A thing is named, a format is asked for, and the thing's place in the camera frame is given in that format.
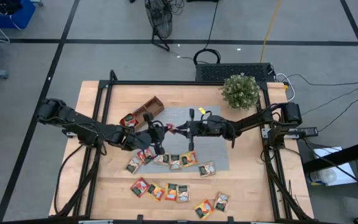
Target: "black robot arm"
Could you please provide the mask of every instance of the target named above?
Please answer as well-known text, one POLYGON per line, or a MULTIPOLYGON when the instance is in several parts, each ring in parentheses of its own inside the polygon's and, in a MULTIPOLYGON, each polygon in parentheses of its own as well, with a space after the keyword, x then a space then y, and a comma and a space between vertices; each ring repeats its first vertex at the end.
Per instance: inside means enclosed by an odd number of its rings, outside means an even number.
POLYGON ((149 128, 145 131, 133 132, 132 128, 95 121, 66 106, 62 100, 45 99, 36 117, 42 124, 51 124, 77 134, 78 140, 85 146, 96 147, 100 141, 106 141, 112 146, 127 151, 153 146, 156 154, 165 153, 161 143, 167 128, 152 123, 151 114, 144 115, 149 128))
POLYGON ((199 121, 194 121, 194 110, 190 109, 190 121, 181 126, 170 128, 172 133, 182 134, 190 140, 189 151, 194 149, 194 137, 222 136, 224 139, 232 141, 232 147, 234 147, 235 138, 239 137, 244 131, 264 124, 272 125, 272 129, 267 133, 267 139, 268 144, 274 146, 290 128, 295 128, 302 123, 299 106, 295 103, 272 104, 239 121, 226 120, 221 116, 212 115, 210 111, 206 113, 210 113, 206 119, 203 119, 202 115, 199 121), (281 109, 281 114, 275 112, 278 109, 281 109), (279 114, 279 120, 273 118, 275 113, 279 114))

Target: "blue bin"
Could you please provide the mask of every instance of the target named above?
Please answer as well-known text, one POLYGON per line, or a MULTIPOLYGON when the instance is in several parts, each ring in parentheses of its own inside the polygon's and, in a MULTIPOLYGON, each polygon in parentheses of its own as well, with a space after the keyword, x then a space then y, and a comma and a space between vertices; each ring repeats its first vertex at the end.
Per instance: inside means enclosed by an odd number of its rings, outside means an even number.
POLYGON ((25 29, 35 11, 35 6, 30 0, 22 0, 22 9, 12 15, 0 15, 0 28, 15 28, 15 24, 20 29, 25 29))

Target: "green plant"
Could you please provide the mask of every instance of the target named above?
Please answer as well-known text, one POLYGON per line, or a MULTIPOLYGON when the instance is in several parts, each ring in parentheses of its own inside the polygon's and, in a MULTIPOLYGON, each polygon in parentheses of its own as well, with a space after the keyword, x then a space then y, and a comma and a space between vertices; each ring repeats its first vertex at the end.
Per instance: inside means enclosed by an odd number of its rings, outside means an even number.
POLYGON ((232 108, 248 110, 255 106, 259 99, 259 86, 254 77, 246 77, 243 73, 232 75, 225 82, 222 96, 232 108))

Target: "plastic bottle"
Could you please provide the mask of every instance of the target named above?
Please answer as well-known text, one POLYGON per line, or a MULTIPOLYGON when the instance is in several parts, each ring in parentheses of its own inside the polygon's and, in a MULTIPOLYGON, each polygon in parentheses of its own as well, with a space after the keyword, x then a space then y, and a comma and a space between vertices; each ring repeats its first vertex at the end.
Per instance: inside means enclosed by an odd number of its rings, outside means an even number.
POLYGON ((332 169, 323 169, 306 174, 306 180, 310 185, 323 185, 336 181, 336 173, 332 169))

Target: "fan base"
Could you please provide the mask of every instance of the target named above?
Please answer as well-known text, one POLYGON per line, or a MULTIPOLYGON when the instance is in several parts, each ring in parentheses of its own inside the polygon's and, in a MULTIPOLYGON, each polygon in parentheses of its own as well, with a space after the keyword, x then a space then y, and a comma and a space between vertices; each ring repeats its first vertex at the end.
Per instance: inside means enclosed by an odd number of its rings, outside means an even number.
POLYGON ((156 31, 155 29, 153 29, 152 44, 154 44, 154 45, 156 45, 157 47, 160 47, 160 48, 166 50, 167 52, 170 50, 170 48, 169 48, 169 46, 167 45, 167 43, 165 43, 165 41, 161 38, 161 36, 160 36, 160 34, 158 33, 158 31, 156 31), (154 36, 157 36, 157 37, 161 40, 161 42, 162 42, 162 44, 163 44, 164 46, 162 46, 161 44, 156 43, 156 42, 154 41, 154 36))

